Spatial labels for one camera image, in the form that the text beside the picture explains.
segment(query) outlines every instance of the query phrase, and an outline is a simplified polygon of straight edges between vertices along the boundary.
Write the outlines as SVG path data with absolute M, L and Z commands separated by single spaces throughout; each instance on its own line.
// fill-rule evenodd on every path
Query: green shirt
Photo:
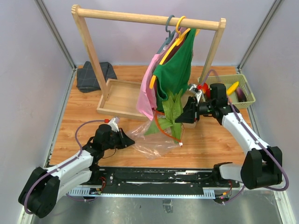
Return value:
M 196 29 L 191 29 L 186 35 L 183 45 L 165 64 L 159 64 L 153 74 L 157 77 L 157 110 L 163 111 L 162 101 L 168 100 L 166 94 L 170 90 L 173 94 L 188 88 L 191 74 L 193 42 Z

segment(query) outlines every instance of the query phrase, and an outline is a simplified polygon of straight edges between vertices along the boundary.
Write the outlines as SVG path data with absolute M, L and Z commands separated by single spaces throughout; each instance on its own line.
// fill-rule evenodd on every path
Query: metal corner frame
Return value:
M 71 55 L 69 53 L 69 51 L 67 50 L 43 0 L 34 0 L 36 2 L 37 7 L 39 8 L 39 10 L 41 11 L 41 14 L 43 15 L 46 23 L 48 24 L 55 40 L 57 41 L 57 44 L 59 45 L 60 49 L 62 50 L 65 59 L 67 60 L 68 64 L 71 66 L 71 68 L 74 70 L 76 68 L 76 65 L 73 61 L 73 59 L 71 58 Z
M 283 3 L 284 0 L 274 0 L 270 10 L 268 11 L 266 17 L 264 18 L 261 26 L 257 30 L 256 35 L 254 36 L 252 42 L 250 43 L 249 47 L 247 48 L 242 60 L 240 61 L 239 65 L 237 66 L 237 69 L 239 72 L 242 71 L 242 68 L 244 67 L 246 61 L 248 60 L 249 56 L 251 55 L 253 49 L 255 48 L 256 44 L 262 37 L 264 31 L 268 27 L 269 23 L 271 22 L 274 14 L 277 12 L 278 8 L 281 6 L 281 3 Z

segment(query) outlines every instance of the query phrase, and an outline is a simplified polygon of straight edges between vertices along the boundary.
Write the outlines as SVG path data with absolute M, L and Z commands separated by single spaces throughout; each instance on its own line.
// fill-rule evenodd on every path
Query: clear plastic bag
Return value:
M 146 134 L 152 122 L 155 122 L 155 120 L 149 120 L 127 134 L 128 137 L 135 141 L 133 147 L 150 160 L 165 155 L 173 148 L 180 147 L 178 142 L 164 135 L 162 132 Z M 171 135 L 170 128 L 164 131 Z

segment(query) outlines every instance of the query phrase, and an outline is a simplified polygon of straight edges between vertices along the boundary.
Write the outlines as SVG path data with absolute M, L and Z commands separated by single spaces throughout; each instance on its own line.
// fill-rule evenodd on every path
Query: gray hanger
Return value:
M 175 35 L 175 33 L 176 33 L 175 30 L 174 30 L 173 32 L 171 32 L 170 30 L 168 30 L 168 24 L 169 24 L 169 22 L 170 22 L 170 20 L 171 20 L 172 17 L 175 17 L 175 16 L 174 16 L 174 15 L 170 15 L 170 16 L 168 17 L 168 20 L 167 20 L 166 25 L 165 25 L 165 31 L 166 31 L 167 33 L 169 33 L 169 35 L 168 35 L 168 37 L 166 38 L 166 40 L 164 41 L 164 43 L 162 44 L 162 46 L 159 48 L 157 54 L 160 54 L 161 51 L 163 50 L 163 48 L 164 48 L 166 45 L 170 44 L 170 42 L 172 41 L 172 39 L 173 39 L 173 37 L 174 37 L 174 35 Z

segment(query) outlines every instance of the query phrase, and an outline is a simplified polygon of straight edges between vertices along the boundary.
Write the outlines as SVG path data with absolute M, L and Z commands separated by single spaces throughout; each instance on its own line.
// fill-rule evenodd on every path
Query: cable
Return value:
M 24 210 L 25 210 L 25 212 L 26 212 L 27 214 L 29 214 L 29 215 L 32 215 L 32 214 L 33 214 L 31 211 L 28 210 L 27 205 L 28 205 L 28 199 L 29 199 L 29 196 L 31 195 L 33 189 L 38 185 L 38 183 L 39 183 L 40 181 L 42 181 L 43 179 L 45 179 L 47 176 L 49 176 L 49 175 L 51 175 L 51 174 L 57 172 L 58 170 L 62 169 L 63 167 L 65 167 L 65 166 L 69 165 L 70 163 L 74 162 L 74 161 L 75 161 L 76 159 L 78 159 L 79 156 L 82 154 L 83 149 L 82 149 L 82 145 L 80 144 L 80 142 L 79 142 L 79 140 L 78 140 L 78 131 L 79 131 L 80 128 L 82 128 L 84 125 L 89 124 L 89 123 L 93 123 L 93 122 L 105 122 L 105 120 L 90 120 L 90 121 L 87 121 L 87 122 L 81 124 L 81 125 L 76 129 L 76 132 L 75 132 L 75 140 L 76 140 L 76 142 L 78 143 L 78 145 L 79 145 L 79 147 L 80 147 L 80 151 L 79 151 L 77 157 L 74 157 L 74 158 L 71 159 L 70 161 L 67 161 L 66 163 L 62 164 L 60 167 L 58 167 L 58 168 L 56 168 L 56 169 L 54 169 L 54 170 L 52 170 L 52 171 L 46 173 L 45 175 L 41 176 L 41 177 L 40 177 L 40 178 L 39 178 L 39 179 L 38 179 L 38 180 L 31 186 L 31 188 L 29 189 L 29 191 L 28 191 L 27 194 L 26 194 L 25 201 L 24 201 Z
M 235 200 L 245 189 L 245 185 L 243 185 L 243 187 L 241 188 L 241 190 L 238 192 L 238 194 L 236 194 L 235 196 L 233 196 L 232 198 L 230 198 L 228 201 L 226 202 L 222 202 L 223 204 L 227 204 L 230 203 L 231 201 Z
M 111 156 L 114 156 L 115 153 L 116 153 L 116 148 L 114 149 L 114 153 L 113 153 L 112 155 L 107 156 L 107 157 L 102 157 L 102 159 L 107 159 L 107 158 L 109 158 L 109 157 L 111 157 Z
M 102 176 L 102 177 L 100 177 L 100 179 L 102 180 L 101 192 L 103 192 L 103 189 L 106 186 L 106 178 Z M 93 202 L 93 201 L 95 201 L 99 198 L 99 197 L 95 197 L 95 198 L 92 198 L 92 199 L 77 199 L 75 197 L 70 196 L 69 194 L 66 194 L 66 196 L 68 198 L 70 198 L 71 200 L 74 200 L 76 202 Z
M 209 72 L 207 73 L 204 82 L 206 81 L 207 77 L 209 76 L 209 74 L 211 73 L 211 71 L 214 72 L 214 74 L 218 77 L 218 79 L 220 80 L 220 77 L 218 75 L 218 73 L 211 69 L 209 70 Z M 228 102 L 230 107 L 232 108 L 235 117 L 237 118 L 237 120 L 240 122 L 240 124 L 243 126 L 243 128 L 246 130 L 246 132 L 251 136 L 251 138 L 257 142 L 257 144 L 266 152 L 266 154 L 273 160 L 273 162 L 275 163 L 275 165 L 279 168 L 279 170 L 281 171 L 281 173 L 283 174 L 283 176 L 285 177 L 285 186 L 283 188 L 277 189 L 277 188 L 272 188 L 272 187 L 266 187 L 269 190 L 275 190 L 275 191 L 284 191 L 287 190 L 289 187 L 289 178 L 285 172 L 285 170 L 282 168 L 282 166 L 279 164 L 279 162 L 274 158 L 274 156 L 269 152 L 268 149 L 266 149 L 262 143 L 260 143 L 258 141 L 258 139 L 255 137 L 255 135 L 247 128 L 247 126 L 243 123 L 243 121 L 241 120 L 241 118 L 238 116 L 238 113 L 235 111 L 234 105 L 233 103 L 230 101 L 229 97 L 228 97 Z
M 218 73 L 214 69 L 210 69 L 209 72 L 206 74 L 205 79 L 202 81 L 201 86 L 204 85 L 204 83 L 206 82 L 206 80 L 209 77 L 209 75 L 210 75 L 211 72 L 213 72 L 215 74 L 215 76 L 217 77 L 218 81 L 220 82 L 220 78 L 219 78 Z
M 211 175 L 209 175 L 209 176 L 207 176 L 207 177 L 198 179 L 198 181 L 201 182 L 201 181 L 209 180 L 212 176 L 213 176 L 213 172 L 211 173 Z
M 162 134 L 166 135 L 167 137 L 169 138 L 172 138 L 174 139 L 175 141 L 179 142 L 180 143 L 180 146 L 182 146 L 182 141 L 180 139 L 177 139 L 171 135 L 169 135 L 168 133 L 166 133 L 161 127 L 160 127 L 160 124 L 159 124 L 159 121 L 158 121 L 158 117 L 157 117 L 157 113 L 155 113 L 155 122 L 156 122 L 156 126 L 158 127 L 158 129 L 160 130 L 160 132 L 162 132 Z
M 229 188 L 228 191 L 224 192 L 223 195 L 226 195 L 226 194 L 228 194 L 228 193 L 229 193 L 230 195 L 232 195 L 233 183 L 232 183 L 230 180 L 228 181 L 228 183 L 229 183 L 229 185 L 230 185 L 230 188 Z

